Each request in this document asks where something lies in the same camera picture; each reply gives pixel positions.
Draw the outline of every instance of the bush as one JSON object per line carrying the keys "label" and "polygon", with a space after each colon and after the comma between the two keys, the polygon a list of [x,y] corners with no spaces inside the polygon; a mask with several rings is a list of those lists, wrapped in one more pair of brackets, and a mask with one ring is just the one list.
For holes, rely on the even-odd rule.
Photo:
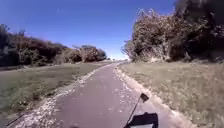
{"label": "bush", "polygon": [[55,63],[76,63],[82,60],[78,49],[66,49],[55,57]]}
{"label": "bush", "polygon": [[224,49],[224,29],[209,18],[194,18],[141,11],[123,51],[132,61],[214,59],[212,52]]}
{"label": "bush", "polygon": [[97,49],[95,46],[82,45],[80,52],[83,62],[102,61],[106,59],[106,53],[101,49]]}
{"label": "bush", "polygon": [[61,64],[106,59],[106,53],[95,46],[83,45],[70,49],[60,43],[28,37],[25,31],[12,34],[8,29],[6,25],[0,26],[0,66],[44,66],[53,62]]}

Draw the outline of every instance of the paved path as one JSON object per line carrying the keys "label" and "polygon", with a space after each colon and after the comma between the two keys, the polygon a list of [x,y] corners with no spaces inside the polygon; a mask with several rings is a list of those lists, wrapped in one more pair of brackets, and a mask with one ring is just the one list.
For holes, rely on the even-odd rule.
{"label": "paved path", "polygon": [[[50,114],[52,117],[49,120],[44,117],[45,123],[51,122],[50,119],[54,118],[53,125],[46,127],[122,128],[140,93],[117,76],[115,67],[116,64],[112,64],[99,69],[84,83],[76,85],[74,92],[59,97],[53,108],[56,111]],[[183,128],[180,122],[171,120],[171,111],[148,102],[140,104],[135,114],[157,113],[159,128]]]}

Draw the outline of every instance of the lawn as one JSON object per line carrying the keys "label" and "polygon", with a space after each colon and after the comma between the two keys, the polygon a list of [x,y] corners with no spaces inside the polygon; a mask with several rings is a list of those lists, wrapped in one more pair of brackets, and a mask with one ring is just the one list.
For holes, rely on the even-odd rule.
{"label": "lawn", "polygon": [[55,89],[108,63],[79,63],[0,72],[0,119],[22,112]]}
{"label": "lawn", "polygon": [[129,63],[120,69],[199,127],[224,127],[224,64]]}

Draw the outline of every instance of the shrub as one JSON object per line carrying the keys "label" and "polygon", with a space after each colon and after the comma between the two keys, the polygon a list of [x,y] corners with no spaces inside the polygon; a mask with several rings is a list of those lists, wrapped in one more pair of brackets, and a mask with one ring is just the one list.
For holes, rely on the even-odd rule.
{"label": "shrub", "polygon": [[82,45],[80,52],[83,62],[102,61],[106,59],[106,53],[101,49],[97,49],[95,46]]}
{"label": "shrub", "polygon": [[80,51],[78,49],[66,49],[55,57],[55,63],[57,64],[76,63],[81,60]]}
{"label": "shrub", "polygon": [[132,61],[149,61],[153,57],[169,61],[210,59],[212,51],[224,49],[222,26],[214,27],[212,20],[206,18],[186,20],[175,14],[141,11],[132,38],[123,49]]}

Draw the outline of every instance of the blue sky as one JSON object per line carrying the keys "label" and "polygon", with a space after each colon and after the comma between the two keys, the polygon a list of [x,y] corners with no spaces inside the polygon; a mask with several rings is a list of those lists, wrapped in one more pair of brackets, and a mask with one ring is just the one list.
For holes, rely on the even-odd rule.
{"label": "blue sky", "polygon": [[124,58],[140,9],[168,14],[175,0],[0,0],[0,24],[12,32],[60,42],[68,47],[91,44],[111,58]]}

